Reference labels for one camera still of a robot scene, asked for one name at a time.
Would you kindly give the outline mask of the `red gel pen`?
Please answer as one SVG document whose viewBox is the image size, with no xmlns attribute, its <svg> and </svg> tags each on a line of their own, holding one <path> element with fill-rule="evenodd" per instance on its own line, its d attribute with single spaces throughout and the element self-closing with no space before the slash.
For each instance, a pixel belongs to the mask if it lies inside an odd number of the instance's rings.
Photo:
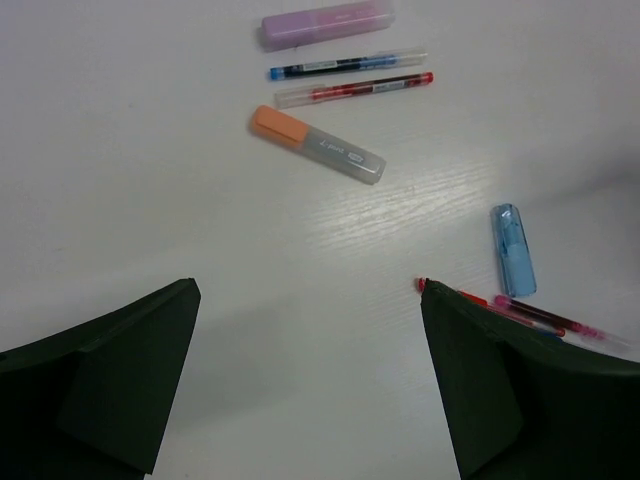
<svg viewBox="0 0 640 480">
<path fill-rule="evenodd" d="M 433 72 L 423 72 L 371 81 L 334 86 L 314 85 L 311 87 L 279 91 L 274 94 L 278 109 L 288 109 L 334 101 L 343 98 L 381 94 L 409 88 L 430 85 L 435 80 Z"/>
</svg>

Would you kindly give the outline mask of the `magenta gel pen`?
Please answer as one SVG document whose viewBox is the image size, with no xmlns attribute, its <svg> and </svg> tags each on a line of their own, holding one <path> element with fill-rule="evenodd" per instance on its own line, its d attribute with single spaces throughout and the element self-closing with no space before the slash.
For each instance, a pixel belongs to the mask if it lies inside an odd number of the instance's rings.
<svg viewBox="0 0 640 480">
<path fill-rule="evenodd" d="M 621 339 L 620 337 L 604 332 L 603 330 L 533 307 L 505 295 L 496 295 L 493 299 L 493 303 L 501 309 L 530 317 L 531 319 L 550 324 L 554 327 L 564 328 L 565 330 L 590 340 L 625 348 L 635 347 L 637 345 L 635 342 Z"/>
</svg>

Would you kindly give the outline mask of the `red pen with clip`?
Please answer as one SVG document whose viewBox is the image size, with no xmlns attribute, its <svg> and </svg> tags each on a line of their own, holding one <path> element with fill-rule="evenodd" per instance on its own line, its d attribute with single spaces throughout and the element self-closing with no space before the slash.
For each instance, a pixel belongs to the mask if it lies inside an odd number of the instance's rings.
<svg viewBox="0 0 640 480">
<path fill-rule="evenodd" d="M 428 279 L 428 278 L 425 278 L 425 277 L 418 277 L 418 278 L 414 281 L 414 284 L 415 284 L 416 290 L 417 290 L 419 293 L 422 293 L 422 292 L 425 290 L 425 288 L 426 288 L 426 286 L 427 286 L 427 283 L 428 283 L 428 282 L 429 282 L 429 279 Z M 498 309 L 497 307 L 491 306 L 491 305 L 488 303 L 488 301 L 487 301 L 487 300 L 484 300 L 484 299 L 482 299 L 482 298 L 480 298 L 480 297 L 477 297 L 477 296 L 475 296 L 475 295 L 469 294 L 469 293 L 464 292 L 464 291 L 461 291 L 461 290 L 457 290 L 457 293 L 458 293 L 458 294 L 460 294 L 460 295 L 462 295 L 462 296 L 464 296 L 465 298 L 467 298 L 468 300 L 470 300 L 472 303 L 474 303 L 474 304 L 476 304 L 476 305 L 479 305 L 479 306 L 483 307 L 485 310 L 488 310 L 488 311 L 491 311 L 491 312 L 493 312 L 493 313 L 496 313 L 496 314 L 498 314 L 498 315 L 500 315 L 500 316 L 502 316 L 502 317 L 504 317 L 504 318 L 509 318 L 510 320 L 515 321 L 515 322 L 518 322 L 518 323 L 520 323 L 520 324 L 527 325 L 527 326 L 529 326 L 529 327 L 531 327 L 531 328 L 533 328 L 533 327 L 535 326 L 535 323 L 534 323 L 534 321 L 533 321 L 533 320 L 529 320 L 529 319 L 527 319 L 527 318 L 524 318 L 524 317 L 518 316 L 518 315 L 516 315 L 516 314 L 511 314 L 511 313 L 507 313 L 507 312 L 505 312 L 505 311 L 502 311 L 502 310 Z"/>
</svg>

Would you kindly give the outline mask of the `purple highlighter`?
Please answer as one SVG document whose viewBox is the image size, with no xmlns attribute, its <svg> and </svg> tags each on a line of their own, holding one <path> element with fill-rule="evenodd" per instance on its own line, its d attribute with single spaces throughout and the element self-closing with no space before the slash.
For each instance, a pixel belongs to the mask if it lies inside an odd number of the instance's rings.
<svg viewBox="0 0 640 480">
<path fill-rule="evenodd" d="M 391 1 L 359 1 L 264 17 L 259 38 L 279 51 L 383 30 L 394 20 Z"/>
</svg>

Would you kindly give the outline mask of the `blue ballpoint pen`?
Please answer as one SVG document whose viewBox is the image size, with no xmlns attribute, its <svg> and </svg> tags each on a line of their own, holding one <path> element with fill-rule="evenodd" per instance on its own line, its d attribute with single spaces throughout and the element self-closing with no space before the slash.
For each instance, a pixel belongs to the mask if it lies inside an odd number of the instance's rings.
<svg viewBox="0 0 640 480">
<path fill-rule="evenodd" d="M 546 337 L 553 338 L 559 341 L 563 341 L 566 335 L 564 329 L 535 328 L 535 331 L 540 335 L 544 335 Z"/>
</svg>

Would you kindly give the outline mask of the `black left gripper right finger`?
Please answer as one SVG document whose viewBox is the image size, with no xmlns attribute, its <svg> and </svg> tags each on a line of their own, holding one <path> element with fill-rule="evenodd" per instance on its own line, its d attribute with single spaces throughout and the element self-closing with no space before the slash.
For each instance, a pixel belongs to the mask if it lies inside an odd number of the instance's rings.
<svg viewBox="0 0 640 480">
<path fill-rule="evenodd" d="M 429 280 L 425 334 L 463 479 L 636 479 L 639 365 Z"/>
</svg>

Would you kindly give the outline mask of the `blue gel pen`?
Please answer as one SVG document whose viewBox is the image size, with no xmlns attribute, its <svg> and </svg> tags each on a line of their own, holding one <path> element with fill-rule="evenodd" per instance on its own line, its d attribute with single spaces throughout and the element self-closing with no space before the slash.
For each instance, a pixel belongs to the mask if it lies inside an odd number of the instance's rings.
<svg viewBox="0 0 640 480">
<path fill-rule="evenodd" d="M 336 75 L 348 72 L 396 69 L 421 65 L 427 58 L 424 47 L 378 52 L 373 55 L 307 62 L 272 67 L 266 77 L 270 81 L 284 81 L 306 77 Z"/>
</svg>

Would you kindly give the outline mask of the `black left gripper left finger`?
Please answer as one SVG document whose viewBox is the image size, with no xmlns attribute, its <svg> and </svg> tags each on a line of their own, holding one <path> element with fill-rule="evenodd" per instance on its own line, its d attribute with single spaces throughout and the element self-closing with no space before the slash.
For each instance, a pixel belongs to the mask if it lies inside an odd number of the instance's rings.
<svg viewBox="0 0 640 480">
<path fill-rule="evenodd" d="M 2 352 L 2 478 L 152 474 L 200 300 L 196 281 L 181 279 Z"/>
</svg>

